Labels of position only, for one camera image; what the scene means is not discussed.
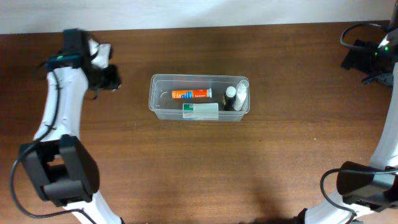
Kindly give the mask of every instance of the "clear plastic bin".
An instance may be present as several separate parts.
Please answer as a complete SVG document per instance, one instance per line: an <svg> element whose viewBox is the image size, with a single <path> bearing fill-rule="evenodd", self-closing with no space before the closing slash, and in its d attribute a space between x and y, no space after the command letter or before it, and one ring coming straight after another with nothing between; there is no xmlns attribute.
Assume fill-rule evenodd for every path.
<svg viewBox="0 0 398 224"><path fill-rule="evenodd" d="M184 120L184 103L218 103L218 121L240 121L250 110L250 86L241 111L224 111L221 102L227 87L236 87L246 77L226 75L163 75L152 77L149 90L149 109L159 119ZM211 88L211 98L173 99L173 90L200 90Z"/></svg>

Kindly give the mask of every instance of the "black bottle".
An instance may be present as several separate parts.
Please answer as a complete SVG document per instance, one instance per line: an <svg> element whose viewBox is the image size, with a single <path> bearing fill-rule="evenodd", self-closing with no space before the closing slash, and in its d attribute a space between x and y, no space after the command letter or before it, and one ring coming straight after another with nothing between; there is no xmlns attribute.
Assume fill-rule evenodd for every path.
<svg viewBox="0 0 398 224"><path fill-rule="evenodd" d="M225 111L230 111L232 109L232 106L234 105L235 102L235 95L236 95L236 89L233 86L228 87L224 92L223 109Z"/></svg>

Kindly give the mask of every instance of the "bottle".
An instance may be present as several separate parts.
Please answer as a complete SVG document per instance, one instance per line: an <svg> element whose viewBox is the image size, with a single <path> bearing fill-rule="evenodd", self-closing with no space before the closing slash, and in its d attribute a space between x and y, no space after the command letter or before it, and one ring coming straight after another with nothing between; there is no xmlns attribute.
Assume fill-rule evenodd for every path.
<svg viewBox="0 0 398 224"><path fill-rule="evenodd" d="M249 82L246 80L240 81L239 84L236 86L235 103L233 105L234 110L240 111L242 109L244 101L246 100L246 97L248 95L248 88Z"/></svg>
<svg viewBox="0 0 398 224"><path fill-rule="evenodd" d="M230 86L226 89L223 96L223 109L225 111L230 111L232 109L232 106L234 105L235 102L235 95L236 95L235 87Z"/></svg>

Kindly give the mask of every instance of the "orange cylindrical package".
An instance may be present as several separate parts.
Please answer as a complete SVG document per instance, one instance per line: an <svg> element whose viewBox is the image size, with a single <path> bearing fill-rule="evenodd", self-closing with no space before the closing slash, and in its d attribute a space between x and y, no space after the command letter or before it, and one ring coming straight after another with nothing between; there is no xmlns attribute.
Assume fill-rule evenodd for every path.
<svg viewBox="0 0 398 224"><path fill-rule="evenodd" d="M211 88L208 90L173 90L173 99L181 98L211 98Z"/></svg>

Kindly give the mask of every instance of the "wooden table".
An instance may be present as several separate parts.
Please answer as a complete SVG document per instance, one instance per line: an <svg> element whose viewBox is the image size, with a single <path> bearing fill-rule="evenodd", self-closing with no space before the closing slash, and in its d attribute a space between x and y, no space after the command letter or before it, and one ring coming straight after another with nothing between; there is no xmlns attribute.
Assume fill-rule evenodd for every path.
<svg viewBox="0 0 398 224"><path fill-rule="evenodd" d="M390 88L363 86L363 74L340 67L348 51L340 34L351 24L92 32L112 43L111 63L123 79L119 91L84 101L81 113L81 141L112 210L126 223L238 223L292 217L321 202L325 171L345 161L368 164L391 99ZM347 41L356 37L382 34L360 29ZM47 82L31 71L61 47L61 34L0 35L1 223L78 223L72 215L25 217L8 187L47 96ZM239 123L159 120L148 109L156 73L246 76L251 110ZM16 180L29 211L60 210L38 199L21 168ZM326 186L335 188L335 176ZM389 210L361 220L396 218Z"/></svg>

